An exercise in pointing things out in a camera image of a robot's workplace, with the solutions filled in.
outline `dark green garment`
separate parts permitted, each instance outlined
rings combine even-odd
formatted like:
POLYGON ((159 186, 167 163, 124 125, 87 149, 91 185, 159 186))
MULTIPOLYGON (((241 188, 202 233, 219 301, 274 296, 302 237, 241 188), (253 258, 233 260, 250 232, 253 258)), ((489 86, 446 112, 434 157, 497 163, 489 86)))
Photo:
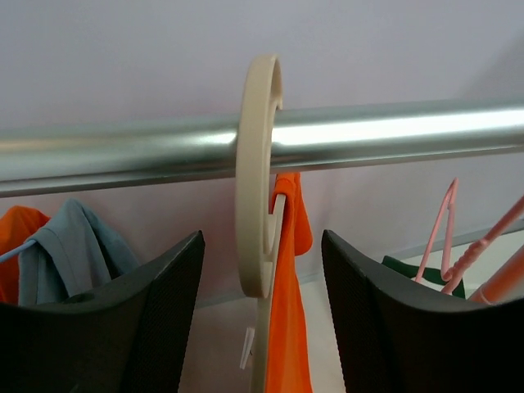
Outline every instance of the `dark green garment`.
MULTIPOLYGON (((399 260, 396 260, 395 258, 391 258, 390 256, 385 256, 382 260, 382 264, 384 266, 387 266, 390 269, 395 270, 397 273, 402 274, 403 276, 407 278, 413 278, 417 275, 418 266, 412 266, 411 264, 405 264, 404 262, 400 262, 399 260)), ((444 286, 446 282, 440 277, 440 270, 434 269, 434 268, 425 268, 424 274, 422 277, 436 285, 444 286)), ((460 297, 461 299, 466 299, 466 292, 464 291, 464 281, 460 280, 458 283, 458 286, 454 289, 451 294, 455 297, 460 297)))

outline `gray garment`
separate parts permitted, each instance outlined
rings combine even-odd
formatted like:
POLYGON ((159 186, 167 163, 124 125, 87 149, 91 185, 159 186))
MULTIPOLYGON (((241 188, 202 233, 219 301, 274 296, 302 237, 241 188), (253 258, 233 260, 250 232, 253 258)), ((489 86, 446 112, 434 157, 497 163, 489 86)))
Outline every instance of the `gray garment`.
POLYGON ((124 239, 74 199, 29 239, 37 243, 18 257, 19 305, 63 301, 140 265, 124 239))

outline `orange garment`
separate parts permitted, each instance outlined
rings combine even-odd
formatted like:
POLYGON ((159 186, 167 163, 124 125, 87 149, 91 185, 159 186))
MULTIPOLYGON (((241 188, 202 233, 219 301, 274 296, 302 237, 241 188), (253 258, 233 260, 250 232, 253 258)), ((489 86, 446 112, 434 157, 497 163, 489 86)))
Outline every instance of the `orange garment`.
MULTIPOLYGON (((29 236, 49 221, 39 210, 13 206, 0 219, 0 255, 21 246, 29 236)), ((18 304, 18 255, 0 263, 0 301, 18 304)))
POLYGON ((266 393, 312 393, 308 342, 295 256, 311 248, 313 236, 302 200, 300 174, 280 174, 273 191, 286 195, 269 323, 266 393))

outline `closet rod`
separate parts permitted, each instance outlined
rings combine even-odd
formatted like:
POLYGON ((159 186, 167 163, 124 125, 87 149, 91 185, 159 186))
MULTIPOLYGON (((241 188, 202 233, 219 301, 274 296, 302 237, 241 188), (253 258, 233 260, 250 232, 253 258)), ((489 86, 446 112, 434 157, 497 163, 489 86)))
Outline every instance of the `closet rod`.
MULTIPOLYGON (((0 197, 234 175, 237 115, 0 131, 0 197)), ((272 171, 524 151, 524 100, 280 111, 272 171)))

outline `beige plastic hanger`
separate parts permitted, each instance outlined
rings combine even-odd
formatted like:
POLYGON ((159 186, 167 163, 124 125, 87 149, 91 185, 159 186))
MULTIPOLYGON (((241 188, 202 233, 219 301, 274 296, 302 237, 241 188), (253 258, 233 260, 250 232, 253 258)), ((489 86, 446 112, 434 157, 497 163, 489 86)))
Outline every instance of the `beige plastic hanger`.
POLYGON ((286 197, 269 214, 269 165, 282 77, 275 55, 258 56, 247 72, 237 135, 236 234, 242 290, 257 298, 251 393, 264 393, 273 281, 286 197))

